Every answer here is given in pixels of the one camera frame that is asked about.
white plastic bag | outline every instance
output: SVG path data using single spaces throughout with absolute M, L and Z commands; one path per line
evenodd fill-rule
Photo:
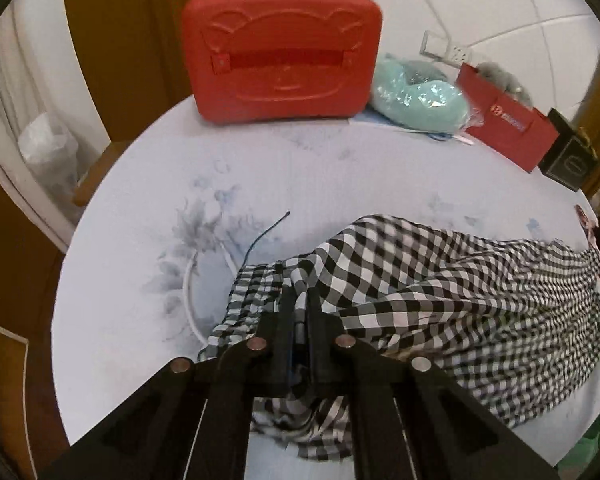
M 77 222 L 82 209 L 72 203 L 78 182 L 78 142 L 64 124 L 45 112 L 18 137 L 22 158 L 69 220 Z

screw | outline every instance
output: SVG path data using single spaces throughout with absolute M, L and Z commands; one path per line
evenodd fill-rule
M 191 368 L 191 362 L 184 357 L 176 357 L 171 361 L 170 368 L 174 374 L 181 374 Z
M 419 372 L 427 372 L 431 368 L 431 361 L 426 357 L 418 356 L 411 360 L 411 366 Z
M 249 350 L 258 351 L 264 350 L 267 347 L 267 340 L 261 337 L 252 337 L 247 341 L 247 348 Z
M 336 338 L 336 345 L 341 348 L 351 348 L 356 344 L 356 338 L 349 334 L 341 334 Z

checkered cloth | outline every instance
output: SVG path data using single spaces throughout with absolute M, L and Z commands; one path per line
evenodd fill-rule
M 322 310 L 340 316 L 348 333 L 393 358 L 429 355 L 513 427 L 557 406 L 596 366 L 599 273 L 595 247 L 498 242 L 369 216 L 312 253 L 243 267 L 203 357 L 253 335 L 285 285 L 298 295 L 301 339 L 306 292 L 316 287 Z M 303 458 L 350 455 L 347 399 L 316 399 L 301 385 L 295 397 L 256 399 L 252 430 Z

red box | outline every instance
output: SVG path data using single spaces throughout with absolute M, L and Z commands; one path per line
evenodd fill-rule
M 483 126 L 467 132 L 531 173 L 558 138 L 551 121 L 481 78 L 470 65 L 462 65 L 456 84 L 484 116 Z
M 191 0 L 182 39 L 198 110 L 215 123 L 353 116 L 381 26 L 372 0 Z

white table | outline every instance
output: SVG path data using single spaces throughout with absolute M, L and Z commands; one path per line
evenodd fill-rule
M 287 210 L 291 215 L 263 238 L 250 262 L 310 251 L 374 213 L 487 238 L 561 238 L 584 249 L 577 203 L 590 212 L 582 193 L 538 170 L 527 174 L 479 142 L 436 142 L 347 121 L 219 128 L 204 123 L 186 99 L 112 168 L 64 260 L 52 357 L 69 441 L 171 358 L 193 358 L 200 349 L 182 303 L 199 224 L 217 220 L 213 236 L 238 264 L 257 234 Z M 232 279 L 221 251 L 205 253 L 200 275 L 192 275 L 190 298 L 208 330 L 222 318 Z M 556 410 L 515 431 L 555 463 L 599 412 L 600 364 Z M 345 479 L 353 473 L 350 461 L 307 463 L 252 437 L 246 477 L 289 475 Z

